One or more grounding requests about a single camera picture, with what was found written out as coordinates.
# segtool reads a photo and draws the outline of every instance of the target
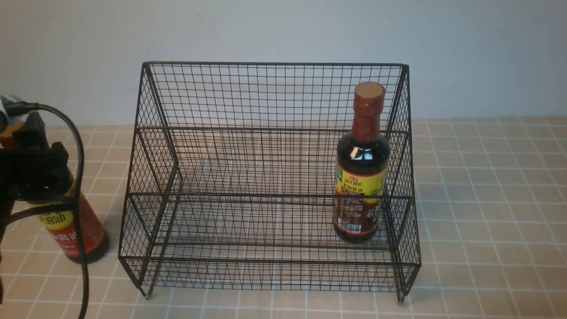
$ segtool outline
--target yellow label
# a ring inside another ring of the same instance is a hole
[[[73,214],[70,211],[59,213],[40,214],[39,219],[49,230],[63,229],[73,222]]]
[[[355,175],[337,164],[335,191],[340,195],[382,196],[384,194],[383,179],[386,170],[374,175]],[[367,204],[376,204],[377,198],[367,198]]]

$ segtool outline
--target white wall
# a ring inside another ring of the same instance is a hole
[[[566,0],[3,0],[0,93],[132,123],[143,61],[402,62],[414,117],[567,115]]]

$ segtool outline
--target power cord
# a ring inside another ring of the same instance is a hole
[[[71,210],[73,213],[73,225],[75,226],[75,232],[77,234],[77,245],[79,249],[79,260],[81,261],[81,272],[83,274],[83,299],[81,303],[81,311],[79,312],[79,319],[84,319],[87,313],[88,307],[88,267],[87,267],[87,259],[84,252],[84,241],[83,241],[83,233],[81,232],[81,216],[80,216],[80,209],[79,209],[79,201],[81,198],[81,182],[83,180],[83,166],[84,166],[84,148],[83,148],[83,141],[81,140],[81,136],[79,134],[79,130],[73,122],[61,111],[58,109],[51,107],[49,105],[38,104],[38,103],[25,103],[22,102],[21,105],[22,109],[30,111],[47,111],[57,115],[60,119],[62,119],[65,124],[71,130],[73,137],[75,138],[75,142],[77,143],[77,153],[78,153],[78,164],[77,164],[77,176],[75,177],[75,191],[73,193],[73,197],[69,199],[65,197],[63,200],[63,204],[54,204],[54,205],[45,205],[40,207],[33,207],[30,209],[26,209],[25,211],[21,211],[15,213],[10,216],[8,224],[13,223],[16,220],[20,220],[22,218],[30,217],[33,215],[38,215],[42,213],[49,213],[49,212],[61,212]]]

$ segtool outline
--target bottle label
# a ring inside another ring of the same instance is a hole
[[[75,185],[73,183],[71,190],[67,192],[66,196],[72,196],[74,190]],[[83,194],[81,194],[81,199],[79,200],[79,210],[84,252],[85,254],[88,254],[101,244],[104,239],[105,230]],[[73,214],[70,211],[39,214],[39,218],[45,228],[47,228],[53,238],[57,241],[65,255],[79,255],[77,232],[75,230],[75,225],[73,224]]]
[[[386,170],[374,175],[357,175],[337,163],[335,193],[337,195],[381,196],[384,194]],[[337,198],[333,222],[343,232],[365,236],[378,227],[378,198]]]

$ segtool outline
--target wire rack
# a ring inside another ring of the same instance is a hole
[[[391,147],[379,230],[332,227],[339,138],[354,87],[386,88]],[[396,291],[421,266],[409,69],[399,64],[147,62],[119,260],[138,289]]]

